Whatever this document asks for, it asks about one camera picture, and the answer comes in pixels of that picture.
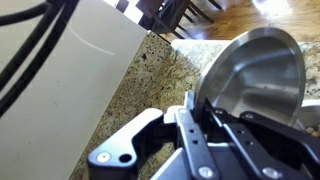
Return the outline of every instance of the wooden floor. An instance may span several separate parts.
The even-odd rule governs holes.
[[[177,28],[186,39],[230,40],[258,27],[277,27],[290,33],[296,41],[320,41],[320,0],[216,0],[219,11],[207,0],[192,0],[212,20],[187,12],[194,23],[183,18]],[[162,35],[169,41],[172,34]]]

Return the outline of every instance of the speckled stone surface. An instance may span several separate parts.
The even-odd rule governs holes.
[[[304,99],[320,98],[320,43],[299,43],[306,67]]]
[[[88,152],[144,109],[154,107],[166,111],[169,106],[183,104],[184,92],[194,90],[205,66],[229,43],[230,41],[175,40],[171,48],[153,35],[146,37],[142,49],[137,53],[118,87],[75,172],[78,171],[78,174],[82,175]],[[318,99],[320,43],[299,45],[307,70],[305,99]],[[166,144],[145,164],[140,172],[140,179],[148,179],[171,153],[172,145]]]

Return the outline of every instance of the metal rivet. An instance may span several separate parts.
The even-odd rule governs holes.
[[[109,161],[111,155],[107,152],[103,152],[103,153],[100,153],[98,156],[97,156],[97,161],[99,162],[107,162]]]
[[[179,112],[186,113],[187,111],[185,109],[179,109]]]
[[[253,115],[248,113],[248,114],[246,114],[246,118],[252,119]]]
[[[206,167],[206,166],[200,167],[198,171],[199,171],[200,176],[203,178],[206,178],[206,179],[212,178],[214,175],[213,171],[209,167]]]
[[[278,179],[282,176],[281,173],[270,167],[263,168],[262,172],[271,179]]]
[[[216,114],[223,114],[223,111],[221,111],[220,109],[217,109],[214,111]]]

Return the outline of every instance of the stainless steel bowl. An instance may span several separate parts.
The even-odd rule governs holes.
[[[320,125],[320,99],[304,100],[298,118],[291,126],[298,130]]]
[[[254,111],[288,124],[296,119],[305,88],[299,46],[285,31],[259,28],[226,47],[201,74],[195,90],[195,118],[205,99],[239,116]]]

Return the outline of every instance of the black cable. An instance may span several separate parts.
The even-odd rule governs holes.
[[[59,13],[62,2],[56,3],[54,6],[50,5],[43,18],[40,20],[36,28],[32,31],[26,41],[22,44],[18,52],[12,57],[10,62],[0,73],[0,92],[5,85],[10,81],[14,73],[19,69],[21,64],[25,61],[28,55],[31,53],[33,48],[40,41],[42,36],[45,34],[54,18]]]
[[[42,67],[55,45],[59,41],[63,31],[65,30],[68,21],[70,20],[73,11],[75,10],[79,0],[68,0],[62,13],[60,14],[56,24],[52,28],[48,38],[42,45],[41,49],[29,64],[27,69],[20,76],[18,81],[11,87],[8,93],[0,100],[0,118],[9,109],[9,107],[20,96],[23,90],[28,86],[33,77]]]
[[[40,16],[41,14],[46,12],[48,7],[49,7],[48,3],[41,3],[35,7],[32,7],[22,12],[0,16],[0,26],[18,23],[21,21],[25,21],[25,20]]]

